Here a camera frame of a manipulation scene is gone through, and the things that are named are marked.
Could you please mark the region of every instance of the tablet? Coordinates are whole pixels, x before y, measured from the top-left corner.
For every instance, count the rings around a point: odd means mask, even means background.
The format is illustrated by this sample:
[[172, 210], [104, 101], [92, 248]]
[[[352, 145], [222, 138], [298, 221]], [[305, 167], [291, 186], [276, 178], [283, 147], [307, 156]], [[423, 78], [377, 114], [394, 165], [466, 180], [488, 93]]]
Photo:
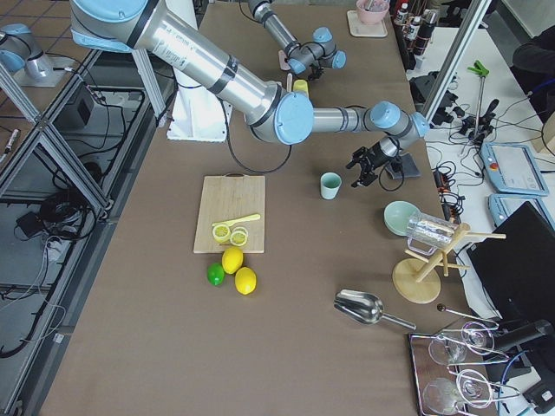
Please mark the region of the tablet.
[[550, 215], [547, 207], [544, 205], [541, 197], [537, 195], [510, 194], [510, 193], [493, 193], [487, 199], [489, 211], [492, 214], [493, 223], [499, 227], [513, 212], [517, 211], [526, 201], [539, 212], [539, 214], [547, 221], [553, 229], [555, 222]]
[[480, 154], [486, 174], [497, 191], [549, 194], [547, 184], [527, 146], [484, 143]]

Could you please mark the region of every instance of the glass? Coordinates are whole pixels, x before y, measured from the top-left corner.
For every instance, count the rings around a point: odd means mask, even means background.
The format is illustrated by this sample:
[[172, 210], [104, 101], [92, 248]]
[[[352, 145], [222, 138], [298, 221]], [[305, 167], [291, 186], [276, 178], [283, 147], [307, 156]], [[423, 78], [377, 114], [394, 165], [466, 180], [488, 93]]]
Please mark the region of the glass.
[[430, 381], [422, 396], [424, 405], [437, 414], [472, 415], [465, 410], [465, 405], [488, 407], [493, 401], [493, 389], [486, 377], [467, 369], [461, 371], [455, 381], [445, 378]]
[[[481, 322], [470, 321], [461, 329], [443, 329], [428, 346], [432, 360], [444, 366], [454, 365], [487, 365], [508, 361], [509, 357], [495, 350], [491, 328]], [[485, 356], [491, 355], [486, 361], [466, 362], [468, 352]]]
[[[407, 237], [408, 247], [421, 254], [430, 255], [436, 249], [445, 249], [452, 241], [457, 224], [432, 217], [422, 212], [415, 212], [408, 218]], [[430, 246], [428, 251], [415, 248], [412, 240]]]

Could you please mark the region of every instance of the green clamp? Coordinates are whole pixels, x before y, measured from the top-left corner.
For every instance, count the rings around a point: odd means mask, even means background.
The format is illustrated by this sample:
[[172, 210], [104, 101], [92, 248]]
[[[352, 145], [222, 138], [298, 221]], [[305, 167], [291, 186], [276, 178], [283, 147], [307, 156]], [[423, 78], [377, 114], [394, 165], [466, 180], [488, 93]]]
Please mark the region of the green clamp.
[[468, 70], [474, 72], [476, 75], [480, 77], [481, 76], [487, 77], [487, 75], [489, 74], [489, 70], [486, 69], [486, 67], [482, 65], [482, 62], [480, 61], [475, 61], [474, 66], [468, 67]]

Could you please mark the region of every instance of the wooden cutting board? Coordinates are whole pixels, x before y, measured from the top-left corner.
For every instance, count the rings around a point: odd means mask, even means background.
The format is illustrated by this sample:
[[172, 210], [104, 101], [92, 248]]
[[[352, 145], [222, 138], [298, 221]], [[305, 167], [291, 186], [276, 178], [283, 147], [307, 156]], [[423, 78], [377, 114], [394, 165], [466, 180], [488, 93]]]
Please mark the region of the wooden cutting board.
[[264, 253], [264, 176], [205, 176], [200, 197], [194, 253], [220, 253], [230, 244], [218, 244], [212, 237], [212, 223], [260, 214], [261, 218], [231, 227], [245, 227], [249, 238], [244, 253]]

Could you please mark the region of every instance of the pink cup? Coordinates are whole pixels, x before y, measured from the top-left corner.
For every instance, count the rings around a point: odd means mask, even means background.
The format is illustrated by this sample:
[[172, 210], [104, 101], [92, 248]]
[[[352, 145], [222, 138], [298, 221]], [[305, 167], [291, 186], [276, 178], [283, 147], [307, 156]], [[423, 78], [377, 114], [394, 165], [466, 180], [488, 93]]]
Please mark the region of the pink cup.
[[389, 0], [374, 0], [370, 10], [366, 11], [364, 6], [368, 0], [356, 0], [356, 14], [358, 20], [364, 24], [377, 24], [383, 20], [389, 11]]

